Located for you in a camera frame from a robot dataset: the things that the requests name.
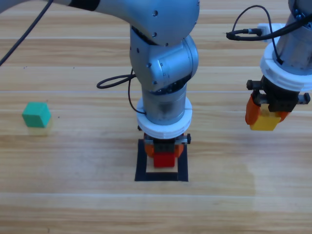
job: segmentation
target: black tape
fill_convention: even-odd
[[[95,11],[99,3],[100,0],[72,0],[69,6],[87,11]]]
[[[177,161],[177,172],[146,172],[147,155],[144,150],[144,141],[138,140],[135,181],[189,181],[187,146]]]

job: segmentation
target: wooden table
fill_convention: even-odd
[[[224,33],[256,3],[273,22],[289,15],[286,0],[201,1],[189,182],[134,182],[142,132],[127,85],[96,88],[130,72],[129,25],[54,4],[0,68],[0,233],[311,234],[312,105],[274,132],[253,132],[244,120],[246,81],[261,79],[266,44]],[[44,4],[0,15],[1,57]],[[261,22],[265,13],[252,10],[238,28]],[[139,82],[131,88],[136,103]],[[25,126],[30,101],[48,102],[49,131]]]

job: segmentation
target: block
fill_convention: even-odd
[[[154,167],[174,167],[176,156],[174,153],[154,153]]]
[[[270,112],[268,105],[261,106],[261,113],[250,129],[254,131],[273,131],[281,121],[281,116],[278,112]]]
[[[29,102],[22,114],[25,124],[29,128],[45,128],[51,118],[47,103]]]

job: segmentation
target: red block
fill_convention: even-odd
[[[154,153],[154,167],[174,167],[176,157],[174,153]]]

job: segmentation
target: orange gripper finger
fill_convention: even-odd
[[[175,146],[175,157],[180,157],[184,150],[184,145],[176,145]]]
[[[281,117],[281,121],[280,122],[283,122],[286,119],[286,117],[290,114],[290,112],[281,111],[278,114]]]
[[[149,157],[154,157],[154,145],[145,145],[145,153]]]
[[[260,115],[260,106],[257,106],[254,103],[253,97],[250,96],[249,101],[247,103],[247,108],[246,108],[246,116],[245,116],[245,121],[248,125],[254,125],[256,123],[259,115]]]

